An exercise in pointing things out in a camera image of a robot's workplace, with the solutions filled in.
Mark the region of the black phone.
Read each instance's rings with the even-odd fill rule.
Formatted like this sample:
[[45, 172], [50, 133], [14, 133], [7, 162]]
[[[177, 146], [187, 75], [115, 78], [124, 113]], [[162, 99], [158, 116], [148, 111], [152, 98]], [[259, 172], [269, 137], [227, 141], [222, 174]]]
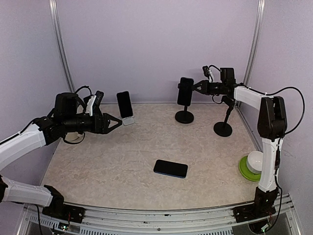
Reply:
[[194, 79], [182, 77], [178, 84], [178, 105], [190, 106], [192, 100]]

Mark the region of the white folding phone stand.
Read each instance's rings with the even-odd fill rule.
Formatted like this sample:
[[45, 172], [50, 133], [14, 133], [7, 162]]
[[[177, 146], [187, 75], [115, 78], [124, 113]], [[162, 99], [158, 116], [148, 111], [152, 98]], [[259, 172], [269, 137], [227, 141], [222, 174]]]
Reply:
[[122, 118], [122, 123], [124, 126], [132, 125], [135, 124], [135, 119], [134, 117]]

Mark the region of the clear phone case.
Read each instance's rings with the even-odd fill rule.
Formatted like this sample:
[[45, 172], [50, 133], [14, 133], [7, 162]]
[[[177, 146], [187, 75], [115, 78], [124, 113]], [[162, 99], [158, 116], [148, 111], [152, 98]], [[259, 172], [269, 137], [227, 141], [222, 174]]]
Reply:
[[121, 118], [129, 118], [133, 116], [133, 109], [128, 91], [120, 92], [116, 94], [118, 107]]

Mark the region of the black pole stand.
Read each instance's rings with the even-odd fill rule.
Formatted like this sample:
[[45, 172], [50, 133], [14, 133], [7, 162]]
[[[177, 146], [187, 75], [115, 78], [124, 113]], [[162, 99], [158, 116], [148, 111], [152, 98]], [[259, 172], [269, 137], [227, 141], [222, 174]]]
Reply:
[[213, 130], [218, 136], [229, 137], [232, 134], [232, 127], [228, 123], [228, 119], [234, 109], [235, 100], [224, 95], [222, 97], [222, 102], [228, 106], [228, 109], [226, 111], [224, 121], [215, 123]]
[[188, 109], [188, 106], [184, 106], [184, 109], [182, 111], [178, 111], [175, 114], [175, 119], [177, 122], [182, 123], [182, 124], [190, 124], [193, 122], [194, 116], [187, 109]]

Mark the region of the blue phone underneath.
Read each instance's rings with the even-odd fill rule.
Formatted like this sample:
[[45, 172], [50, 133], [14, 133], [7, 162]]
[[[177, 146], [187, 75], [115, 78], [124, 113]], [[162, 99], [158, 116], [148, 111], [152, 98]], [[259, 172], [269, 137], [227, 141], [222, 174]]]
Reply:
[[178, 178], [185, 178], [188, 170], [188, 165], [175, 163], [165, 160], [158, 159], [154, 166], [154, 173], [178, 177]]

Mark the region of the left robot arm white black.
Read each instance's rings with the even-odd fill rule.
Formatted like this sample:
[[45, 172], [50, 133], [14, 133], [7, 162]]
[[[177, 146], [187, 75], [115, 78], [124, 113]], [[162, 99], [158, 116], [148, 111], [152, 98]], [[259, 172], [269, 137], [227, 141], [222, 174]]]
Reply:
[[[103, 92], [97, 91], [82, 100], [77, 93], [58, 94], [47, 116], [33, 119], [24, 129], [1, 141], [1, 169], [35, 149], [64, 139], [68, 133], [104, 135], [121, 126], [122, 120], [101, 112], [103, 96]], [[53, 187], [16, 182], [4, 176], [0, 178], [0, 200], [49, 207], [59, 218], [68, 214], [67, 204]]]

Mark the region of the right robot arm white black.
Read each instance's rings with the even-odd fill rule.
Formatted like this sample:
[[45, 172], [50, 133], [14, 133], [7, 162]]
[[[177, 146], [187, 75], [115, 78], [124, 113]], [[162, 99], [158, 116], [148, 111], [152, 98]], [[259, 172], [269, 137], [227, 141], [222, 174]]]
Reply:
[[262, 138], [263, 150], [252, 151], [239, 163], [241, 174], [250, 180], [259, 182], [255, 191], [254, 202], [250, 206], [234, 209], [242, 215], [248, 213], [254, 217], [263, 214], [274, 214], [274, 201], [278, 194], [276, 174], [280, 164], [280, 140], [287, 129], [287, 116], [284, 100], [280, 96], [272, 96], [238, 84], [233, 68], [220, 68], [220, 82], [213, 82], [213, 74], [209, 66], [202, 68], [207, 80], [193, 86], [193, 90], [204, 95], [221, 95], [222, 102], [229, 106], [226, 114], [230, 115], [235, 102], [247, 104], [259, 112], [257, 129]]

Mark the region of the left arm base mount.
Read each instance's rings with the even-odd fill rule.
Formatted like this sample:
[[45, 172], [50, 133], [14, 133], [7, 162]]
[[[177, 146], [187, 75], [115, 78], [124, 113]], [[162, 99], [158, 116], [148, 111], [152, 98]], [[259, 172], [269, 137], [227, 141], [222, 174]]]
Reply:
[[82, 207], [62, 204], [61, 206], [44, 207], [42, 214], [67, 222], [81, 224], [84, 218], [85, 209]]

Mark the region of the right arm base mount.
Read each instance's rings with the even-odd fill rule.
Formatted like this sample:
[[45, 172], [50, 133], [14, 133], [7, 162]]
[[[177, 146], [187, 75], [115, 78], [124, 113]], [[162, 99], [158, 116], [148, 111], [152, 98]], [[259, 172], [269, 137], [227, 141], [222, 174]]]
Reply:
[[254, 204], [248, 204], [244, 206], [238, 206], [233, 209], [236, 223], [246, 222], [262, 217], [269, 216], [270, 214], [275, 214], [275, 207], [270, 207], [264, 211], [258, 211]]

